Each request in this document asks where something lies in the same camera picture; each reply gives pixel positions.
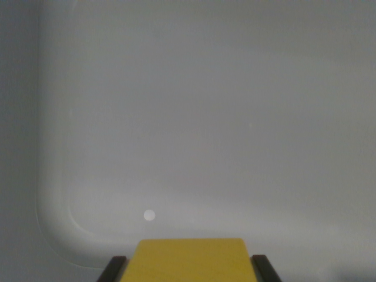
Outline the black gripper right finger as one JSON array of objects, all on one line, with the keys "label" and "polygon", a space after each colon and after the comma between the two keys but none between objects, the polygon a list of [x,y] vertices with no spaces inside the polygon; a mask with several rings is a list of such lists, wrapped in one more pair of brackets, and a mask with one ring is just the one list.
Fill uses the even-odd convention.
[{"label": "black gripper right finger", "polygon": [[251,256],[251,263],[258,282],[282,282],[266,255]]}]

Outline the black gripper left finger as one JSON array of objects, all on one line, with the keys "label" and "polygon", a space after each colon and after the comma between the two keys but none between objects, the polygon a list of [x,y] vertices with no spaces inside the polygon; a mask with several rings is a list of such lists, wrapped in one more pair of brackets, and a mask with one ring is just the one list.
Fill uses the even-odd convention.
[{"label": "black gripper left finger", "polygon": [[126,256],[114,256],[102,271],[97,282],[119,282],[123,276],[128,259]]}]

